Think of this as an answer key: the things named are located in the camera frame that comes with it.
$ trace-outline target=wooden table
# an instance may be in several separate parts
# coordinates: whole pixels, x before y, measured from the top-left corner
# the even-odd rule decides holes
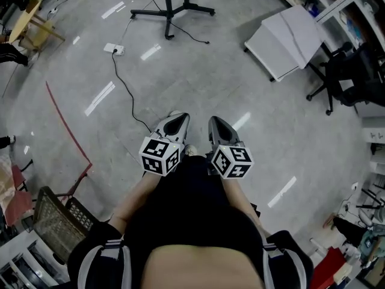
[[[49,34],[52,34],[53,36],[57,37],[62,41],[66,40],[64,37],[62,37],[61,35],[57,34],[52,30],[55,28],[52,22],[50,22],[49,20],[44,20],[40,16],[36,15],[36,12],[39,9],[39,6],[41,4],[42,4],[42,0],[38,0],[38,3],[29,13],[27,13],[26,11],[23,11],[23,13],[21,14],[20,18],[17,20],[12,30],[12,33],[9,39],[10,43],[13,43],[14,41],[16,41],[20,36],[24,36],[24,38],[27,41],[29,41],[30,44],[32,44],[33,47],[40,52],[41,46],[44,43],[44,41],[47,39]],[[28,26],[29,23],[40,28],[39,32],[36,34],[36,36],[33,39],[29,38],[25,33],[25,28]]]

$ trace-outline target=strap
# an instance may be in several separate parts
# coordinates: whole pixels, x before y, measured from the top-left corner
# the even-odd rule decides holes
[[[85,289],[85,283],[87,281],[87,275],[88,275],[88,271],[90,270],[91,263],[94,260],[97,252],[101,248],[103,248],[103,246],[101,245],[92,248],[92,250],[90,250],[88,254],[86,254],[86,256],[84,257],[83,262],[79,269],[78,289]]]
[[[265,249],[263,250],[263,279],[266,289],[274,289],[274,281],[269,266],[269,255]]]
[[[127,246],[123,246],[123,257],[125,259],[125,269],[123,271],[122,289],[131,289],[132,270],[130,250]]]
[[[286,252],[290,255],[290,257],[292,258],[295,264],[295,267],[297,268],[298,277],[300,279],[300,288],[306,289],[306,286],[307,286],[306,272],[300,256],[298,256],[296,252],[293,252],[290,249],[286,249]]]

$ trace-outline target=white table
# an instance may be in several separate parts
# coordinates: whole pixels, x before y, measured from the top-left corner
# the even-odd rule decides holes
[[[322,44],[321,35],[314,18],[296,5],[263,20],[245,46],[274,80],[281,81],[305,68]]]

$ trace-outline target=office chair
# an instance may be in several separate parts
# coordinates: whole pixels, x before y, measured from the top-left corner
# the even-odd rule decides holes
[[[334,52],[326,48],[330,60],[320,64],[325,67],[325,75],[313,64],[308,64],[324,83],[314,93],[307,95],[306,99],[311,101],[326,89],[330,106],[326,111],[328,116],[333,112],[333,98],[348,107],[357,102],[372,102],[385,107],[385,83],[378,61],[368,44],[364,43],[353,53],[347,54],[352,48],[350,42],[344,43]],[[348,79],[352,80],[354,86],[343,91],[339,81]]]

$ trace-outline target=belly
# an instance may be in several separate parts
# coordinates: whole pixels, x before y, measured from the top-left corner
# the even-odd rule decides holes
[[[154,249],[146,262],[142,289],[263,289],[249,258],[222,247],[168,245]]]

